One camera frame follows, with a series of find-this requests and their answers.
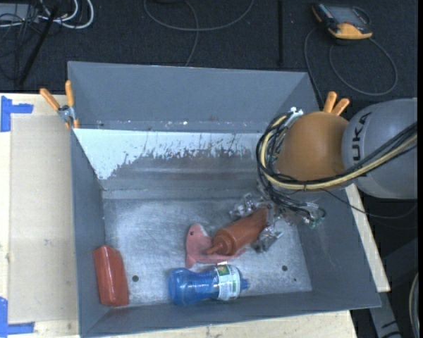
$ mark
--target water bottle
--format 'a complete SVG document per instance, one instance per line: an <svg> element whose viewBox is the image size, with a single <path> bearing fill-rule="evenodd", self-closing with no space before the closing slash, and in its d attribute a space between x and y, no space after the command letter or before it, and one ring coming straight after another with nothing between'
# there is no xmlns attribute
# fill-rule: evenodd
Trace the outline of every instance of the water bottle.
<svg viewBox="0 0 423 338"><path fill-rule="evenodd" d="M187 306L204 299L228 301L240 295L249 282L233 265L214 265L202 273L186 268L171 271L168 279L169 296L174 304Z"/></svg>

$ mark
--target orange device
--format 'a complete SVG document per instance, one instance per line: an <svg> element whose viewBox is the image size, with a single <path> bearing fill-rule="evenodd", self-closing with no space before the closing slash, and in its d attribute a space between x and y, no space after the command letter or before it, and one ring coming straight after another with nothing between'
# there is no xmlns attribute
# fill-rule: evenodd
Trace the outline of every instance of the orange device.
<svg viewBox="0 0 423 338"><path fill-rule="evenodd" d="M312 4L312 12L337 39L360 40L373 35L367 15L359 8L318 3Z"/></svg>

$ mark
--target black cable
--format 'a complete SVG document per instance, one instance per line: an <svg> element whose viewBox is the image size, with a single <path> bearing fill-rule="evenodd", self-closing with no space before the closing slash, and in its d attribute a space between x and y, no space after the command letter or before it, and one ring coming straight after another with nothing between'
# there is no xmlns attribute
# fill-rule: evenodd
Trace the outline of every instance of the black cable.
<svg viewBox="0 0 423 338"><path fill-rule="evenodd" d="M47 22L47 24L44 28L44 31L39 36L39 40L37 42L37 45L36 45L35 49L33 50L33 52L31 53L30 57L27 60L27 63L25 64L25 66L23 68L22 75L20 76L20 78L18 80L18 86L19 87L23 87L25 80L27 79L27 76L30 73L30 69L33 66L33 63L35 62L36 56L38 55L39 50L41 49L41 46L44 43L44 40L47 37L47 34L49 33L50 27L51 27L51 25L52 25L52 23L55 19L55 16L56 16L56 14L58 14L58 10L59 10L62 2L63 2L63 0L58 0L57 4L55 5L53 10L51 11L49 20L48 20L48 22Z"/></svg>
<svg viewBox="0 0 423 338"><path fill-rule="evenodd" d="M340 73L337 71L337 69L334 66L333 61L332 61L332 51L333 51L333 48L335 47L335 45L331 45L331 47L329 48L329 63L331 64L332 70L337 75L338 79L340 79L340 81L343 84L345 84L347 87L355 90L358 93L369 95L369 96L382 96L382 95L386 95L389 92L391 92L393 89L395 89L395 87L396 87L396 85L398 83L398 70L397 70L396 65L393 62L393 59L391 58L390 54L378 42L376 42L374 39L369 38L368 40L371 41L373 44L375 44L377 47L380 48L380 50L386 55L387 59L390 61L390 64L393 66L393 71L394 71L394 74L395 74L395 79L394 79L393 84L391 85L391 87L389 89L387 89L385 92L379 92L379 93L366 92L366 91L361 90L361 89L358 89L354 85L351 85L348 82L346 82L343 79L343 77L340 75Z"/></svg>
<svg viewBox="0 0 423 338"><path fill-rule="evenodd" d="M268 141L268 144L266 145L268 149L268 146L270 146L270 141L278 134L278 131L281 129L282 124L286 121L288 115L281 120L278 125L276 126L276 134L273 134L270 138L270 140ZM375 156L378 156L382 151L384 151L387 147L391 146L393 144L393 147L391 147L388 151L385 151L383 155L387 154L389 151L391 151L392 149L394 149L394 147L398 144L402 144L405 140L409 139L414 133L417 132L417 122L414 122L413 124L407 126L405 129L403 129L401 132L399 132L397 135L395 135L394 137L392 137L391 139L389 139L387 142L385 142L384 144L382 144L379 148L375 149L373 152L371 152L369 155L367 155L366 157L364 157L359 163L353 165L352 167L346 169L344 172L334 175L333 177L327 177L327 178L322 178L322 179L317 179L317 180L307 180L307 181L301 181L301 180L296 180L290 176L287 175L283 175L280 173L275 173L271 167L270 164L267 164L266 167L262 166L261 161L259 159L259 155L260 155L260 148L262 145L262 142L265 140L266 136L273 132L274 128L272 127L272 123L268 126L268 128L265 130L265 133L262 135L262 137L259 139L259 142L257 144L257 149L256 149L256 158L257 158L257 165L260 165L260 168L269 176L274 177L276 180L278 180L279 182L285 182L285 183L289 183L289 182L295 182L298 184L313 184L313 183L322 183L322 182L329 182L332 181L336 178L340 178L340 177L344 177L350 173L353 173L357 170L359 170L360 168L363 168L370 160L372 160ZM388 161L391 161L393 158L397 158L399 157L399 155L402 155L403 153L409 151L410 149L406 149L403 152L399 153L397 156L392 157L391 159L389 159ZM272 162L272 155L273 155L273 151L271 150L269 152L269 159L268 162ZM377 169L378 167L382 166L378 165L376 167L373 167L370 171Z"/></svg>
<svg viewBox="0 0 423 338"><path fill-rule="evenodd" d="M366 17L367 17L367 19L368 19L368 23L370 22L370 17L369 17L369 15L368 15L368 13L366 12L366 11L364 11L363 9L361 9L361 8L356 8L357 10L360 10L361 12L363 12L365 15L366 15ZM313 30L311 30L308 34L307 34L307 36L305 37L305 43L304 43L304 55L305 55L305 63L306 63L306 65L307 65L307 70L308 70L308 72L309 72L309 76L310 76L310 80L311 80L311 83L312 83L312 86L314 87L314 90L315 90L315 93L317 94L317 96L318 96L318 98L319 98L319 101L318 101L318 103L319 104L321 104L321 106L320 106L320 110L322 109L322 107L324 106L324 100L322 99L322 97L321 97L321 94L319 93L319 89L318 89L318 87L317 87L317 84L316 84L316 82L314 81L314 78L313 78L313 76L312 76L312 69L310 68L310 64L309 64L309 57L308 57L308 53L307 53L307 45L308 45L308 40L309 40L309 38L310 38L310 35L315 31L315 30L317 30L318 29L318 27L316 27L316 28L314 28ZM348 82L346 82L345 81L345 79L343 78L343 76L337 71L337 69L336 69L336 67L335 67L335 65L333 64L333 60L332 60L332 51L333 51L333 48L335 47L335 45L331 45L330 47L329 47L329 63L330 63L330 65L331 65L331 68L332 68L332 71L336 74L336 76L338 77L338 79L343 83L343 84L345 84L347 87L349 87L349 88L351 88L351 89L353 89L353 90L355 90L356 92L358 92L358 93L361 93L361 94L365 94L365 95L368 95L368 96L382 96L382 95L386 95L386 94L388 94L389 92L391 92L393 89L395 89L396 88L396 85L398 84L398 69L396 68L396 64L395 64L395 62L393 61L393 59L391 58L391 56L390 56L390 54L387 52L387 50L385 50L385 48L383 48L378 42L376 42L374 39L372 39L372 38L369 38L368 39L369 41L371 41L373 44L375 44L383 53L384 53L384 55L387 57L387 59L389 60L389 62L390 62L390 64L392 65L392 67L393 67L393 72L394 72L394 75L395 75L395 79L394 79L394 81L393 81L393 84L391 85L391 87L389 88L389 89L387 89L385 92L366 92L366 91L364 91L364 90L361 90L361 89L358 89L358 88L356 88L355 86L353 86L353 85L351 85L351 84L349 84Z"/></svg>
<svg viewBox="0 0 423 338"><path fill-rule="evenodd" d="M409 315L415 338L420 337L418 273L415 275L409 298Z"/></svg>
<svg viewBox="0 0 423 338"><path fill-rule="evenodd" d="M235 19L234 21L231 21L225 25L221 25L221 26L215 26L215 27L200 27L200 28L196 28L196 27L179 27L179 26L175 26L175 25L169 25L166 23L163 23L162 21L158 20L157 18L155 18L150 12L149 9L147 8L147 0L144 0L144 10L146 11L146 14L156 23L163 25L164 27L169 27L170 29L175 29L175 30L180 30L180 31L190 31L190 32L201 32L201 31L214 31L214 30L220 30L220 29L224 29L226 27L232 26L234 24L236 24L237 22L239 22L241 19L243 19L247 13L249 13L249 11L252 8L252 5L254 5L254 0L251 0L249 6L247 7L246 11L237 19Z"/></svg>
<svg viewBox="0 0 423 338"><path fill-rule="evenodd" d="M307 65L307 71L309 72L309 76L310 76L310 82L312 83L312 86L314 87L315 94L318 96L319 110L323 110L324 100L321 97L321 94L319 93L318 86L317 86L315 79L313 77L312 69L310 68L309 55L307 53L307 46L308 46L308 41L309 41L310 35L312 35L312 33L315 30L318 30L318 27L310 30L309 33L307 34L307 36L305 37L305 40L304 40L304 57L305 57L305 65Z"/></svg>
<svg viewBox="0 0 423 338"><path fill-rule="evenodd" d="M355 209L356 211L359 211L361 213L364 213L364 214L369 215L370 217L375 217L375 218L382 218L382 219L401 219L401 218L407 217L409 214L411 214L412 212L414 212L415 209L417 209L417 202L416 202L414 204L414 206L410 210L408 210L406 213L403 213L401 215L395 215L395 216L378 215L378 214L368 213L368 212L366 212L366 211L364 211L362 209L359 209L356 206L353 206L351 203L348 203L347 201L345 201L344 199L342 199L339 196L335 195L334 193L330 192L329 190L326 190L326 189L320 189L320 190L322 190L323 192L326 192L326 193L330 194L333 198L341 201L342 203L344 203L347 206Z"/></svg>
<svg viewBox="0 0 423 338"><path fill-rule="evenodd" d="M194 42L194 44L193 44L193 46L192 46L192 48L191 48L191 52L190 52L190 55L188 56L188 59L187 59L187 61L186 61L186 63L185 63L185 66L188 66L188 64L190 63L190 61L191 61L191 58L192 58L192 55L195 53L195 50L196 50L196 46L197 46L197 41L199 40L199 20L197 19L197 14L196 14L196 10L192 7L192 5L188 2L188 1L186 1L185 0L185 3L190 7L190 9L191 9L191 12L192 12L192 14L194 15L194 17L195 17L195 22L196 22L196 36L195 36L195 42Z"/></svg>

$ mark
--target black carpet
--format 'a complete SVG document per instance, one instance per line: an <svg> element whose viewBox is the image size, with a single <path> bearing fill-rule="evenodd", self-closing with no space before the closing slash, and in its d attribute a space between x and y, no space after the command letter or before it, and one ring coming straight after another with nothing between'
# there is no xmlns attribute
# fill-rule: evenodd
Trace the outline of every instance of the black carpet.
<svg viewBox="0 0 423 338"><path fill-rule="evenodd" d="M37 0L0 1L33 1L35 4ZM44 3L52 8L56 1L44 0ZM317 19L311 10L315 2L356 6L366 12L374 32L373 41L336 44L327 31L317 29ZM53 24L33 64L32 54L47 22L28 21L19 26L0 27L0 92L38 92L46 87L53 94L63 94L66 63L91 61L308 71L318 100L325 99L329 90L351 100L343 113L348 120L365 106L418 94L418 0L184 0L171 3L92 0L92 3L93 23L81 30ZM60 12L68 13L72 9L72 1L63 0ZM90 17L85 0L80 12L79 23L84 23ZM163 26L153 18L172 27ZM197 26L202 29L199 33L188 31ZM373 215L369 221L381 257L417 237L414 201L377 199L362 192L361 195L365 208ZM398 219L375 217L404 214ZM402 287L398 292L399 298L392 291L391 300L398 316L403 317L408 309L405 298L408 288ZM373 337L374 331L365 313L353 312L353 319L359 337ZM402 323L402 327L403 338L412 337L407 322Z"/></svg>

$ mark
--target wooden edge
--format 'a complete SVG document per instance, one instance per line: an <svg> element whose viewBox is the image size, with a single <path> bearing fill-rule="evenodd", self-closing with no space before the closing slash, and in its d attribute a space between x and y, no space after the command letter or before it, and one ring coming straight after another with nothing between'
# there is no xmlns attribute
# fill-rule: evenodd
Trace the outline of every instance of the wooden edge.
<svg viewBox="0 0 423 338"><path fill-rule="evenodd" d="M354 215L354 220L359 230L360 239L362 240L364 250L367 254L369 267L372 271L378 292L389 292L391 290L390 283L388 282L386 271L384 269L384 265L382 264L376 241L373 237L372 229L368 223L367 215L361 212L364 211L364 206L360 200L359 191L357 190L355 184L351 184L346 187L345 190L350 204L355 207L351 208L352 214Z"/></svg>

